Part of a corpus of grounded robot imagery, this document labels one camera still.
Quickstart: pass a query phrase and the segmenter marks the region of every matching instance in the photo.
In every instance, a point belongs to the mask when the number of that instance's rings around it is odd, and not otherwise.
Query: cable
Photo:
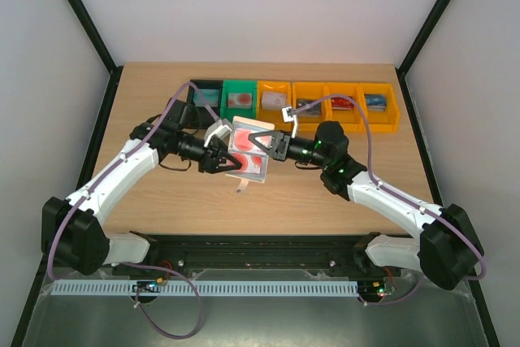
[[[161,335],[163,335],[163,336],[165,336],[165,337],[167,337],[169,339],[182,340],[182,339],[188,339],[189,337],[195,335],[197,332],[199,332],[201,330],[202,324],[204,323],[204,305],[202,304],[202,298],[201,298],[200,294],[198,293],[197,287],[193,284],[193,282],[191,280],[189,280],[188,278],[186,278],[184,275],[180,274],[179,272],[170,270],[169,268],[165,268],[165,267],[143,266],[141,264],[135,264],[135,263],[130,263],[130,262],[126,262],[126,263],[122,263],[122,264],[124,264],[125,266],[129,266],[129,267],[140,268],[142,270],[164,271],[164,272],[170,273],[172,275],[178,276],[179,278],[181,278],[184,282],[186,282],[189,285],[189,287],[192,289],[193,293],[195,294],[195,297],[197,298],[197,302],[198,302],[198,319],[197,319],[197,324],[195,324],[195,327],[193,328],[193,330],[188,332],[186,335],[173,335],[171,333],[168,333],[168,332],[162,330],[150,318],[148,313],[146,313],[145,308],[143,308],[143,305],[139,302],[139,294],[141,293],[143,288],[139,288],[137,290],[137,292],[136,292],[136,298],[135,298],[135,305],[134,305],[134,307],[139,308],[141,310],[141,313],[145,316],[146,320],[148,320],[149,325],[155,331],[157,331],[158,333],[160,333]]]
[[[298,170],[303,170],[303,171],[313,171],[313,170],[321,170],[322,168],[321,167],[307,167],[305,165],[300,165],[300,163],[298,162],[294,162],[294,167],[296,167]]]
[[[393,305],[393,304],[398,304],[399,302],[403,302],[403,301],[406,301],[407,299],[409,299],[410,297],[412,297],[415,292],[417,292],[419,290],[419,288],[421,287],[421,284],[423,284],[424,282],[424,279],[425,277],[421,277],[421,279],[415,284],[414,288],[412,288],[407,294],[405,294],[403,297],[401,298],[397,298],[396,300],[393,300],[393,301],[386,301],[386,302],[367,302],[363,299],[363,297],[361,297],[361,295],[358,295],[357,298],[359,298],[359,301],[361,301],[363,303],[364,306],[387,306],[387,305]]]
[[[164,112],[159,116],[159,119],[157,123],[152,127],[152,129],[148,132],[148,134],[141,140],[139,144],[137,144],[135,147],[133,147],[130,151],[128,151],[125,154],[126,158],[129,158],[133,154],[135,154],[144,144],[148,142],[148,140],[154,135],[155,132],[157,132],[157,129],[165,119],[165,117],[168,114],[168,111],[170,111],[171,107],[173,106],[173,103],[177,100],[177,98],[180,96],[180,94],[188,87],[192,87],[195,92],[199,95],[202,102],[204,103],[204,107],[208,112],[210,113],[211,117],[216,121],[220,120],[219,116],[216,115],[216,113],[213,111],[213,109],[210,107],[208,101],[204,96],[202,95],[201,90],[191,81],[188,81],[180,86],[180,88],[177,90],[177,92],[173,95],[173,97],[170,99],[168,104],[166,105],[166,108],[164,109]],[[124,159],[119,158],[115,162],[112,163],[112,165],[108,166],[106,170],[90,185],[89,188],[87,188],[87,194],[83,197],[80,197],[78,201],[72,205],[72,208],[67,212],[65,215],[65,218],[63,218],[62,223],[59,225],[58,230],[56,231],[56,234],[54,235],[54,239],[52,241],[52,244],[50,246],[49,250],[49,256],[47,257],[47,274],[49,275],[49,278],[52,280],[58,280],[62,277],[57,277],[54,274],[54,257],[56,256],[56,250],[58,248],[59,239],[61,239],[61,236],[63,234],[63,231],[65,230],[65,227],[67,226],[68,222],[71,220],[72,216],[78,208],[81,206],[81,204],[87,199],[87,196],[90,196],[90,194],[93,193],[93,191],[100,185],[101,182],[104,181],[104,179],[113,172],[122,162]]]
[[[189,158],[187,160],[188,160],[188,166],[186,168],[172,168],[172,167],[169,167],[169,166],[165,166],[162,163],[159,163],[159,166],[161,168],[164,168],[165,170],[169,170],[169,171],[186,172],[192,166],[192,161]]]
[[[317,100],[315,100],[312,103],[308,103],[308,104],[300,107],[299,109],[294,110],[293,114],[296,115],[296,114],[301,113],[302,111],[309,110],[312,106],[315,106],[315,105],[325,101],[326,99],[331,99],[331,98],[343,98],[343,99],[346,99],[347,101],[351,102],[354,105],[354,107],[357,108],[357,111],[359,111],[359,114],[361,115],[361,117],[363,119],[363,123],[365,124],[366,139],[367,139],[367,143],[368,143],[368,156],[367,156],[367,159],[366,159],[367,160],[366,161],[366,167],[367,167],[367,170],[368,170],[368,176],[370,177],[370,179],[375,184],[380,183],[381,182],[380,179],[377,178],[374,175],[374,172],[372,171],[372,133],[371,133],[370,126],[368,124],[368,119],[366,119],[366,115],[363,112],[362,108],[359,106],[359,104],[356,101],[354,101],[351,97],[349,97],[348,95],[344,95],[342,93],[333,93],[331,95],[327,95],[326,97],[322,97],[320,99],[317,99]],[[421,205],[418,205],[417,203],[415,203],[411,199],[408,199],[407,197],[404,197],[401,194],[396,193],[395,191],[393,191],[392,189],[388,188],[384,184],[380,184],[379,188],[382,189],[385,193],[391,195],[392,197],[394,197],[394,198],[404,202],[406,205],[412,206],[414,209],[421,210],[423,208]],[[433,219],[436,219],[437,221],[442,223],[446,228],[448,228],[451,232],[453,232],[455,234],[455,236],[457,236],[471,250],[471,252],[473,252],[473,255],[479,261],[479,263],[480,263],[480,274],[478,274],[478,275],[467,275],[466,279],[467,280],[481,280],[484,276],[486,276],[486,274],[488,272],[488,265],[486,264],[486,261],[485,261],[484,257],[482,256],[482,254],[473,245],[473,243],[471,243],[471,241],[469,241],[450,222],[448,222],[446,219],[444,219],[443,217],[441,217],[437,213],[435,213],[435,212],[433,212],[431,210],[428,210],[428,209],[425,209],[424,213],[426,213],[427,215],[429,215]]]

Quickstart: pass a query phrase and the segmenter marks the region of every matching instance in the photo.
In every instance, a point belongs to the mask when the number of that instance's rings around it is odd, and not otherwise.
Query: black frame
[[[92,42],[95,50],[99,54],[99,57],[105,64],[107,71],[110,73],[110,80],[106,87],[106,93],[102,101],[102,106],[99,111],[97,121],[93,130],[93,135],[90,139],[89,148],[87,149],[87,153],[84,158],[84,164],[81,169],[80,177],[78,178],[77,187],[79,188],[81,185],[90,180],[93,175],[93,170],[98,159],[99,150],[101,149],[102,139],[106,130],[106,126],[108,123],[108,119],[110,117],[110,112],[112,108],[112,104],[115,100],[115,94],[117,92],[117,88],[119,85],[119,80],[123,72],[123,66],[116,66],[113,58],[111,57],[110,52],[105,46],[99,31],[94,25],[92,19],[87,12],[84,3],[81,0],[68,0],[72,10],[76,13],[78,20],[81,22],[86,34],[88,35],[90,41]],[[401,92],[403,93],[403,97],[405,99],[406,109],[408,111],[408,115],[410,118],[410,122],[412,124],[412,129],[414,131],[414,137],[417,142],[418,150],[421,155],[422,165],[424,167],[424,171],[426,173],[427,181],[430,187],[431,195],[433,197],[433,201],[442,205],[442,199],[440,196],[440,191],[436,183],[436,179],[434,176],[434,172],[431,166],[431,161],[427,152],[427,148],[423,139],[423,135],[421,133],[421,129],[418,123],[418,117],[415,113],[415,109],[412,103],[412,99],[410,96],[410,90],[408,89],[408,85],[406,84],[405,77],[414,64],[415,59],[418,57],[421,49],[424,47],[427,42],[428,37],[433,32],[435,26],[439,22],[441,16],[443,15],[445,9],[451,0],[436,0],[434,6],[432,7],[428,17],[426,18],[424,24],[418,32],[418,35],[415,37],[412,46],[409,48],[408,53],[406,54],[402,64],[399,68],[396,69],[396,74],[401,86]],[[179,240],[179,236],[176,235],[168,235],[173,241]],[[352,240],[353,236],[343,236],[346,238],[345,240]],[[186,241],[192,242],[189,236],[185,237]],[[213,236],[212,239],[214,241],[222,240],[223,242],[229,242],[232,240],[229,236]],[[333,236],[322,236],[321,239],[325,240],[341,240],[340,238]],[[268,242],[271,241],[273,243],[286,242],[288,244],[294,241],[316,241],[316,237],[311,236],[257,236],[256,239],[252,240],[252,237],[248,237],[249,242],[255,241],[263,241]],[[41,284],[43,283],[44,277],[46,274],[46,259],[42,258],[40,266],[38,267],[37,274],[32,283],[31,291],[28,295],[28,300],[26,301],[24,311],[21,315],[19,325],[16,329],[15,336],[13,338],[11,346],[20,346],[24,342],[25,334],[29,325],[29,321],[31,319],[34,306],[36,305],[36,301],[41,289]],[[493,327],[491,316],[488,311],[488,307],[486,305],[482,289],[480,288],[480,284],[478,281],[470,282],[471,292],[473,293],[474,299],[476,301],[477,309],[479,312],[480,319],[483,324],[483,329],[487,337],[487,342],[490,346],[499,346],[499,341],[496,336],[495,328]]]

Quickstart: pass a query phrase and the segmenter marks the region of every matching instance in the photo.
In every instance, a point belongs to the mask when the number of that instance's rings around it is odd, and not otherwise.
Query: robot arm
[[[271,136],[268,147],[257,141],[265,136]],[[249,135],[249,140],[275,160],[290,158],[300,164],[321,167],[320,179],[331,193],[371,208],[411,235],[408,238],[371,233],[370,240],[362,245],[366,259],[358,259],[360,263],[369,261],[380,267],[422,271],[441,288],[455,288],[473,270],[478,259],[435,216],[452,224],[483,254],[475,230],[461,207],[451,205],[444,209],[422,201],[369,173],[347,153],[349,140],[337,122],[321,123],[314,140],[287,132],[254,133]]]
[[[189,118],[188,111],[189,106],[184,102],[174,102],[148,142],[142,143],[153,125],[145,122],[133,130],[118,155],[90,182],[65,200],[52,197],[42,211],[42,252],[50,252],[59,225],[83,198],[63,231],[55,259],[85,275],[92,274],[103,264],[142,262],[150,248],[149,238],[134,232],[105,234],[102,227],[115,205],[144,174],[156,168],[168,154],[198,162],[199,172],[240,169],[240,162],[228,153],[228,146],[219,139],[229,127],[216,124],[205,140],[196,138],[182,131]]]

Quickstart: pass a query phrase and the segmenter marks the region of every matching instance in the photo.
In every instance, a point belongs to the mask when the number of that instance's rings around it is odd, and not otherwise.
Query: card
[[[354,108],[354,104],[345,98],[332,98],[331,104],[333,110],[352,110]]]
[[[249,141],[249,134],[254,133],[253,129],[250,128],[235,128],[235,131],[232,134],[231,140],[231,148],[230,150],[237,150],[240,152],[246,152],[248,154],[260,154],[264,155],[265,152],[258,148],[255,144]],[[260,143],[265,146],[269,146],[271,142],[270,136],[259,137],[257,138]]]
[[[368,93],[365,100],[368,111],[385,111],[387,108],[387,98],[379,93]]]
[[[219,107],[219,95],[220,90],[218,89],[201,89],[202,96],[208,101],[210,107]],[[204,107],[201,97],[198,93],[194,92],[193,104],[196,107]]]
[[[229,93],[227,107],[230,109],[250,109],[253,105],[253,95],[250,93]]]
[[[286,93],[273,93],[272,91],[265,91],[262,95],[262,109],[263,110],[282,110],[287,106]]]
[[[296,108],[299,109],[305,105],[311,104],[314,102],[314,99],[297,99],[296,100]],[[322,105],[321,103],[312,106],[310,109],[302,111],[298,115],[300,117],[319,117],[322,114]]]

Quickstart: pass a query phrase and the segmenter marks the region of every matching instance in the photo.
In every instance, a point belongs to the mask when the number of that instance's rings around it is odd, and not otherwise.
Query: metal floor
[[[273,276],[272,271],[255,275]],[[397,280],[402,291],[410,288],[408,280]],[[24,346],[487,345],[467,292],[445,292],[430,284],[408,301],[385,307],[363,307],[355,297],[204,297],[206,322],[187,340],[160,336],[133,309],[130,297],[53,296],[49,287],[44,291]],[[194,297],[159,297],[148,312],[160,327],[181,334],[196,323],[197,303]]]

